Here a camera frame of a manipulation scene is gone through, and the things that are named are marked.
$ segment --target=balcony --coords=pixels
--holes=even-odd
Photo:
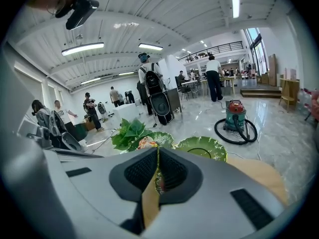
[[[180,58],[179,62],[182,64],[187,64],[187,63],[194,62],[194,61],[201,59],[201,58],[204,58],[204,57],[208,58],[211,55],[216,56],[216,55],[225,54],[227,52],[232,53],[234,51],[243,51],[243,50],[244,50],[244,47],[243,47],[242,41],[231,42],[231,43],[218,45],[215,47],[211,47],[208,49],[204,49],[204,50],[189,54],[185,57]]]

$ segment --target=wooden step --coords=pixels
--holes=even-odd
[[[240,93],[281,93],[276,89],[240,89]]]
[[[244,92],[241,95],[245,98],[280,98],[281,93],[254,93]]]

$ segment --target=person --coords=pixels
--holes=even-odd
[[[178,81],[179,81],[179,83],[183,83],[183,82],[185,82],[186,80],[185,80],[185,76],[183,75],[183,71],[180,71],[179,72],[179,75],[178,75]]]
[[[90,93],[85,93],[85,100],[83,106],[85,107],[87,114],[93,120],[97,132],[102,132],[104,131],[104,128],[101,126],[101,123],[99,122],[99,118],[95,110],[96,104],[94,102],[95,100],[90,98]]]
[[[115,90],[114,87],[111,87],[110,99],[111,99],[111,102],[115,105],[115,107],[121,105],[119,92]]]
[[[70,133],[70,135],[72,135],[79,142],[79,144],[83,147],[83,150],[86,151],[87,150],[86,142],[77,133],[75,126],[71,122],[68,114],[70,114],[71,116],[75,118],[78,118],[78,116],[72,113],[70,110],[63,108],[59,100],[54,101],[54,106],[55,106],[55,111],[58,113],[58,115],[62,119],[66,127],[66,130]]]
[[[128,90],[128,98],[129,98],[129,103],[130,104],[134,104],[135,103],[135,100],[134,100],[134,96],[132,94],[132,91],[131,90]]]
[[[221,70],[219,61],[215,60],[215,57],[211,55],[209,57],[209,61],[206,65],[206,75],[207,81],[210,89],[210,97],[213,102],[218,100],[222,100],[223,96],[221,94],[220,82],[219,82],[219,74],[223,75],[223,71]]]
[[[123,96],[121,93],[119,93],[119,101],[120,101],[120,104],[119,106],[123,105],[124,104],[124,99],[123,99]]]
[[[143,85],[141,90],[143,92],[143,96],[147,98],[146,105],[148,108],[149,116],[152,116],[153,111],[152,111],[151,101],[150,101],[150,98],[147,96],[146,89],[145,89],[145,72],[152,70],[152,63],[150,63],[149,57],[146,53],[139,54],[139,59],[140,59],[140,62],[142,63],[141,68],[143,69],[143,70],[141,68],[139,69],[139,79],[140,79],[140,83]],[[154,65],[154,72],[156,74],[160,74],[159,66],[157,64],[153,64],[153,65]]]
[[[144,97],[142,94],[143,88],[145,89],[145,87],[141,84],[141,81],[138,81],[136,88],[138,89],[138,91],[140,93],[140,98],[141,98],[142,104],[145,106],[147,101],[145,101],[146,97]]]
[[[195,74],[194,74],[193,69],[190,71],[190,77],[191,77],[192,80],[195,79]]]
[[[53,147],[68,149],[65,144],[62,142],[61,132],[59,131],[56,123],[51,124],[52,130],[50,130],[49,118],[51,114],[51,110],[45,107],[39,100],[34,100],[31,104],[31,108],[33,110],[32,115],[36,116],[39,126],[46,127],[50,131],[50,140],[52,142]]]

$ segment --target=vacuum hose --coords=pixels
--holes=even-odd
[[[243,131],[242,129],[240,128],[240,126],[238,125],[238,115],[233,115],[233,120],[234,120],[234,124],[235,124],[235,127],[237,129],[237,131],[239,132],[240,136],[244,139],[244,141],[232,141],[232,140],[229,140],[227,139],[226,137],[222,136],[220,132],[218,132],[217,130],[217,125],[223,121],[226,121],[226,119],[221,119],[219,120],[218,122],[216,122],[215,124],[215,132],[216,134],[222,138],[224,141],[228,142],[228,143],[232,143],[232,144],[237,144],[237,145],[243,145],[243,144],[246,144],[248,142],[254,142],[257,140],[257,136],[258,136],[258,133],[257,133],[257,129],[255,127],[255,125],[250,121],[250,120],[247,120],[245,119],[245,122],[246,123],[249,123],[252,127],[253,127],[253,130],[254,130],[254,134],[255,134],[255,137],[253,139],[250,139],[249,138],[249,135],[247,133],[247,137],[243,134]]]

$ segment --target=green leaf plate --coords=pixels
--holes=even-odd
[[[134,151],[139,147],[140,140],[142,140],[145,136],[150,136],[154,139],[154,141],[158,144],[160,147],[166,147],[166,148],[173,148],[173,137],[169,133],[165,132],[152,132],[147,135],[141,136],[138,139],[136,139],[130,147],[127,149],[127,152]]]
[[[190,137],[179,142],[174,147],[177,150],[190,152],[199,156],[212,158],[218,161],[227,162],[227,151],[225,147],[210,137]]]

